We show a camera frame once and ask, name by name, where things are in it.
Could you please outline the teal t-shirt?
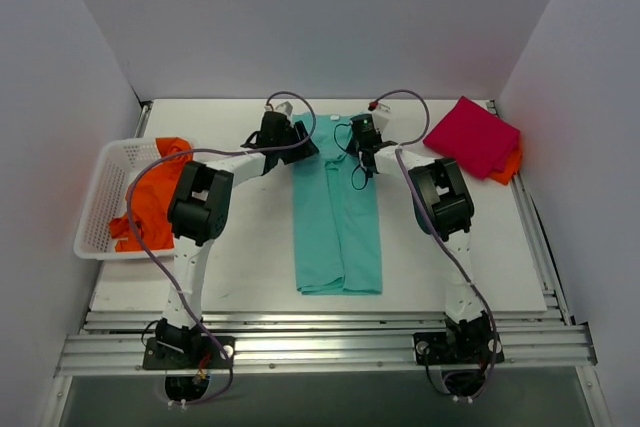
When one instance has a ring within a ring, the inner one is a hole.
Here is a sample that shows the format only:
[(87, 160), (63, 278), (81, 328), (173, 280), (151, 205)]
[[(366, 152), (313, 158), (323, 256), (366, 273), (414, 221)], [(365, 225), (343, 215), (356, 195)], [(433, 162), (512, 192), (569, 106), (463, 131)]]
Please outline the teal t-shirt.
[(375, 182), (345, 149), (346, 116), (318, 115), (319, 153), (292, 168), (297, 291), (303, 295), (379, 295), (382, 253)]

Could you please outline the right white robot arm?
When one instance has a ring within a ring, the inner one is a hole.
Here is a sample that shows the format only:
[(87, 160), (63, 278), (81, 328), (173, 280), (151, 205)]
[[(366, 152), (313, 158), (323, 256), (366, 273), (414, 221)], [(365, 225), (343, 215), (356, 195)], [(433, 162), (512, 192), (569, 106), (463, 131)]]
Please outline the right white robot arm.
[(457, 162), (405, 152), (401, 145), (383, 140), (370, 113), (353, 117), (350, 128), (348, 151), (357, 157), (365, 177), (404, 180), (418, 225), (451, 263), (445, 274), (445, 350), (459, 360), (485, 348), (497, 352), (496, 321), (473, 276), (470, 231), (475, 207)]

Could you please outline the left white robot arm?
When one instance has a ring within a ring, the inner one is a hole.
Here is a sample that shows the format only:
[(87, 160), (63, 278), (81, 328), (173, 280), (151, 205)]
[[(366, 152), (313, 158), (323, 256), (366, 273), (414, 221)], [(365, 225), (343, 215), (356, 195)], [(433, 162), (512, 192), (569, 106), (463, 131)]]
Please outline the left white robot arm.
[(226, 227), (232, 190), (266, 175), (279, 163), (291, 164), (319, 153), (307, 138), (303, 122), (291, 120), (293, 106), (283, 102), (268, 107), (260, 129), (249, 136), (247, 154), (204, 164), (187, 162), (168, 208), (174, 240), (170, 293), (156, 340), (179, 366), (194, 364), (202, 352), (204, 335), (202, 290), (206, 264), (214, 241)]

